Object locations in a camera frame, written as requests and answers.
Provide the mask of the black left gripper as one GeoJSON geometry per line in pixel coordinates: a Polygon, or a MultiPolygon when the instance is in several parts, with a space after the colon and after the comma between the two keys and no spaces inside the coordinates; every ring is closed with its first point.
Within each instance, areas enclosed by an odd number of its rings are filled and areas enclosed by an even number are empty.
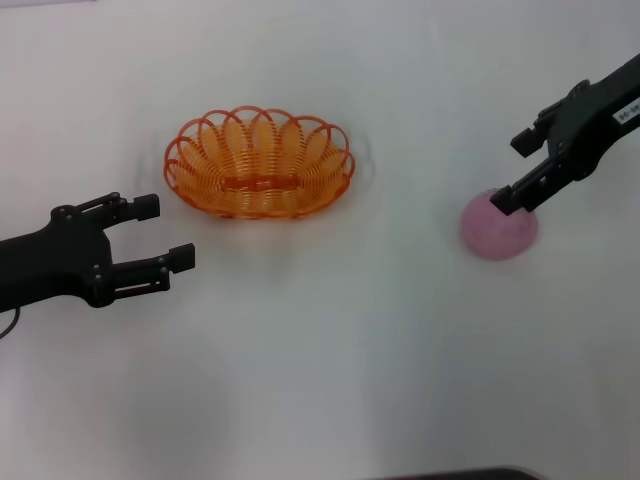
{"type": "Polygon", "coordinates": [[[170,276],[195,267],[192,243],[164,255],[112,265],[105,229],[160,216],[156,194],[128,201],[118,192],[51,212],[42,229],[1,242],[1,306],[18,308],[56,296],[92,307],[170,289],[170,276]]]}

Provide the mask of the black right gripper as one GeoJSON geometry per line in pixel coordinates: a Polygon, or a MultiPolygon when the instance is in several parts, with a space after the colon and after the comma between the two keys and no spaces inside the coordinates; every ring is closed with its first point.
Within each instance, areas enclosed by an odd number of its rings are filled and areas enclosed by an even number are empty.
{"type": "Polygon", "coordinates": [[[490,202],[509,216],[533,212],[573,181],[590,176],[606,151],[639,127],[639,58],[540,111],[510,145],[523,158],[548,147],[550,158],[490,202]]]}

